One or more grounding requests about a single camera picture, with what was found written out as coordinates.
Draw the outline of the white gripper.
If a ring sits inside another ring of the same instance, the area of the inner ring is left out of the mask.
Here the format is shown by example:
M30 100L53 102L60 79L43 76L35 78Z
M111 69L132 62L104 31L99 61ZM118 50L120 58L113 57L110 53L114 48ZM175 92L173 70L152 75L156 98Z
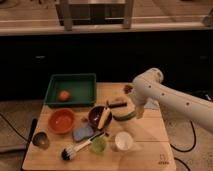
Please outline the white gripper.
M131 99L132 103L135 106L136 118L142 118L145 111L144 106L147 102L147 99L144 97L139 97L135 92L129 92L127 96Z

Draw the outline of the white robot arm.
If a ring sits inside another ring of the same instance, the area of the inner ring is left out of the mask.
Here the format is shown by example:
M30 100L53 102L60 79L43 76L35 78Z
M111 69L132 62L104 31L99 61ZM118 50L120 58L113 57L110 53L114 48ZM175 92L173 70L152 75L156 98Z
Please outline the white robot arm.
M151 98L213 133L213 102L166 87L162 85L163 78L158 68L150 68L136 76L128 93L133 104L142 107Z

